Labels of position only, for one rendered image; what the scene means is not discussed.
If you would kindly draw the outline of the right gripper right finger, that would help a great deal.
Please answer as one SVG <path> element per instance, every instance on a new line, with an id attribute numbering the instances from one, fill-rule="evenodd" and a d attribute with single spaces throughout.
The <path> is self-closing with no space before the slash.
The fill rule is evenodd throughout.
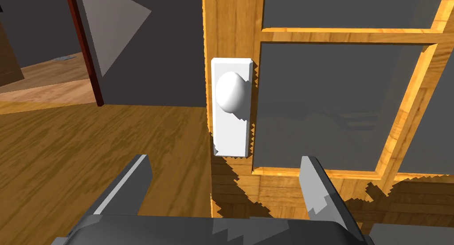
<path id="1" fill-rule="evenodd" d="M 314 156 L 302 156 L 299 183 L 311 221 L 332 221 L 351 233 L 359 232 L 351 212 Z"/>

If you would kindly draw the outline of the white door knob with plate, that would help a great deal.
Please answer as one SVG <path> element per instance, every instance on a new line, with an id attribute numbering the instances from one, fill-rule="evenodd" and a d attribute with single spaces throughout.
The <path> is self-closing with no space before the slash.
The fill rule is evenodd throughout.
<path id="1" fill-rule="evenodd" d="M 253 61 L 213 58 L 212 133 L 215 156 L 247 157 Z"/>

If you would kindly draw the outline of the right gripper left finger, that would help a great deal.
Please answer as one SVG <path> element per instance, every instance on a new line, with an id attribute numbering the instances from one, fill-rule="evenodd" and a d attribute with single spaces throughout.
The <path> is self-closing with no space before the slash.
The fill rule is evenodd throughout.
<path id="1" fill-rule="evenodd" d="M 96 199 L 88 214 L 137 215 L 152 178 L 148 155 L 136 155 Z"/>

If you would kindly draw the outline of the wooden door with grey panels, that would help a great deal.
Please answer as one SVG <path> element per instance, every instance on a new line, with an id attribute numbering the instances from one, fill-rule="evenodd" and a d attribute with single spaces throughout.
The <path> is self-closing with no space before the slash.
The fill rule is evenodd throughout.
<path id="1" fill-rule="evenodd" d="M 315 156 L 364 234 L 454 228 L 454 169 L 430 121 L 454 74 L 454 0 L 202 0 L 207 117 L 213 58 L 253 61 L 247 157 L 211 158 L 215 218 L 307 219 L 300 160 Z"/>

